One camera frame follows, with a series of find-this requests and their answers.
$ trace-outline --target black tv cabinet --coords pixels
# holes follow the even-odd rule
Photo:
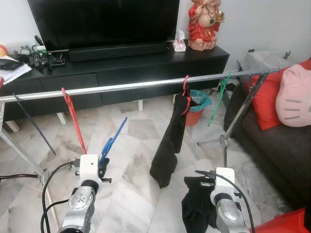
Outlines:
[[[76,89],[125,83],[182,78],[186,75],[201,76],[224,71],[229,54],[216,47],[204,52],[187,48],[186,52],[174,52],[168,44],[167,53],[104,59],[96,61],[71,62],[68,54],[66,66],[53,71],[44,69],[43,74],[33,69],[0,89],[0,96],[28,94],[44,91]],[[219,81],[191,83],[191,89],[217,87]],[[180,85],[124,90],[110,93],[73,96],[76,109],[94,108],[102,105],[141,100],[156,96],[176,94]],[[63,98],[30,100],[23,103],[31,116],[63,112],[67,106]],[[4,121],[25,118],[17,103],[7,103]]]

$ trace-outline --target hello kitty pillow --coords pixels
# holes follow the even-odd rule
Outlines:
[[[311,125],[311,71],[294,65],[284,71],[276,98],[279,120],[287,126]]]

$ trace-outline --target ganesha statue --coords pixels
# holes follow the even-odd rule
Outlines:
[[[218,7],[221,0],[191,0],[194,5],[189,10],[188,46],[194,50],[211,50],[216,46],[215,32],[225,20]]]

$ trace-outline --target tv screen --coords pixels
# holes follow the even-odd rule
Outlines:
[[[48,51],[173,40],[179,0],[28,0]]]

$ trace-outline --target sofa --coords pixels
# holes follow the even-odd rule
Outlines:
[[[225,131],[247,93],[244,84],[234,89],[225,114]],[[255,163],[293,208],[310,204],[311,126],[293,128],[281,124],[263,131],[252,105],[237,124],[232,137],[237,138],[249,151]]]

